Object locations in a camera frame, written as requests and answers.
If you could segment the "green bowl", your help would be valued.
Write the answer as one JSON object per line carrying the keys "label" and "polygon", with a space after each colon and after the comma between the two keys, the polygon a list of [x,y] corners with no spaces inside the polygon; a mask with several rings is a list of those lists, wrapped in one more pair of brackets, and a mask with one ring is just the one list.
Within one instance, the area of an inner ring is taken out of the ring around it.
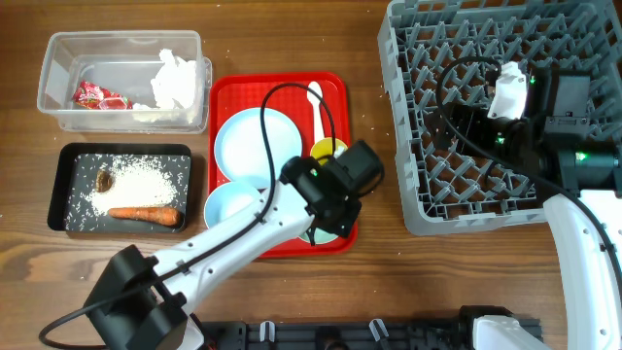
{"label": "green bowl", "polygon": [[[305,231],[300,237],[301,240],[303,240],[306,243],[310,243],[311,240],[308,236],[307,231]],[[324,245],[324,244],[328,244],[332,241],[334,241],[335,239],[338,238],[338,235],[333,234],[333,233],[329,233],[326,232],[320,228],[316,228],[315,232],[314,232],[314,242],[316,245]]]}

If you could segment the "yellow plastic cup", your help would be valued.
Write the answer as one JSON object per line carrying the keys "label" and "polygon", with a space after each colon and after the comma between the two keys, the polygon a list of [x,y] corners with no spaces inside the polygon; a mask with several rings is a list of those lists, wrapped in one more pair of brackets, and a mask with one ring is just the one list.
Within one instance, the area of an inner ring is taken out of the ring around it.
{"label": "yellow plastic cup", "polygon": [[310,156],[315,158],[319,164],[324,164],[328,161],[329,156],[339,158],[347,149],[348,146],[338,138],[335,139],[335,149],[333,149],[332,138],[327,137],[313,145]]}

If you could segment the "small light blue bowl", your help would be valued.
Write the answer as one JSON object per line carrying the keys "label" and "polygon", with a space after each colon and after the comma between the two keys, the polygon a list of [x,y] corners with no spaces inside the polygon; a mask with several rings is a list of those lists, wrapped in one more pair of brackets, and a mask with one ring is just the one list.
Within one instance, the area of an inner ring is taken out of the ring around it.
{"label": "small light blue bowl", "polygon": [[204,205],[204,221],[211,228],[260,197],[260,192],[243,182],[229,182],[214,189]]}

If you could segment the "orange carrot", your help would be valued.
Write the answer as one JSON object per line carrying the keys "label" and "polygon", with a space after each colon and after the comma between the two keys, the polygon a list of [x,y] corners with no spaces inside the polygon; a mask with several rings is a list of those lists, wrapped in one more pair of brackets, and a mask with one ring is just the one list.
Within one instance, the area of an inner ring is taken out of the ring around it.
{"label": "orange carrot", "polygon": [[108,215],[116,219],[142,221],[165,227],[176,227],[183,220],[182,214],[173,207],[111,208]]}

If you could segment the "white rice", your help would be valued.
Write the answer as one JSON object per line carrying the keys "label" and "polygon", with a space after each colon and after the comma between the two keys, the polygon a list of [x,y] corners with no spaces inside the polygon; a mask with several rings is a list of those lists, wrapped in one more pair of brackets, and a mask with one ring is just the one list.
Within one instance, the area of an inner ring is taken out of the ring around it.
{"label": "white rice", "polygon": [[[173,207],[187,211],[191,157],[180,155],[81,154],[74,158],[62,228],[86,232],[163,232],[182,229],[153,223],[116,219],[111,208]],[[96,174],[105,170],[114,185],[104,193],[95,190]]]}

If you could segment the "white napkin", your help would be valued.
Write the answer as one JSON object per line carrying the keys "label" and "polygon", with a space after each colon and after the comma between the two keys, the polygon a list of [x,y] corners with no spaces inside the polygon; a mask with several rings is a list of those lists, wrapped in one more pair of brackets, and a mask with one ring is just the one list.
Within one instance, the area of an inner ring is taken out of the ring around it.
{"label": "white napkin", "polygon": [[170,49],[162,49],[159,59],[163,65],[150,80],[155,106],[134,102],[133,110],[190,109],[195,100],[197,61],[184,60]]}

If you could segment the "brown food scrap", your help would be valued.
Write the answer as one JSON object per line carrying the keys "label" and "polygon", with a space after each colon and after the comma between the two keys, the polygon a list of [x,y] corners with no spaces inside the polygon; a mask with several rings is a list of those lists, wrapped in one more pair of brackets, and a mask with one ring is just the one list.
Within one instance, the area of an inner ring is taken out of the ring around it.
{"label": "brown food scrap", "polygon": [[105,170],[99,170],[96,174],[95,190],[98,193],[107,192],[113,185],[115,179],[112,174]]}

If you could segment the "red snack wrapper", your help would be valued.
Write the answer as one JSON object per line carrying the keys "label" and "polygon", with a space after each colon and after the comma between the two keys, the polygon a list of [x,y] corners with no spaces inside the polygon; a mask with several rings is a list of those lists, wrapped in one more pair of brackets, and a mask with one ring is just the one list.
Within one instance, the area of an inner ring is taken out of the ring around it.
{"label": "red snack wrapper", "polygon": [[72,100],[91,110],[130,110],[133,103],[125,96],[88,81],[81,81]]}

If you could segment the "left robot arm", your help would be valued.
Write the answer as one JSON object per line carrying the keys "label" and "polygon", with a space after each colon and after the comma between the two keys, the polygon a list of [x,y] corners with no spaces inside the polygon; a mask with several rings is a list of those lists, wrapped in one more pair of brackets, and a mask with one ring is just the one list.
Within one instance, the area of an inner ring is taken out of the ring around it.
{"label": "left robot arm", "polygon": [[364,141],[319,164],[293,157],[260,198],[192,239],[146,257],[129,245],[111,257],[85,306],[108,349],[198,349],[191,317],[237,270],[310,228],[348,236],[363,190],[384,172]]}

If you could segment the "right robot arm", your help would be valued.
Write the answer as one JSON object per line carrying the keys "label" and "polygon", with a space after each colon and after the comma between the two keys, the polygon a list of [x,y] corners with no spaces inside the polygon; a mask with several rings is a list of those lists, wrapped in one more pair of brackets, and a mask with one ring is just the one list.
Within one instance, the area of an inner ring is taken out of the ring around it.
{"label": "right robot arm", "polygon": [[444,103],[451,66],[425,126],[439,149],[457,147],[536,186],[560,263],[570,349],[621,346],[621,152],[589,140],[586,71],[493,64],[488,109]]}

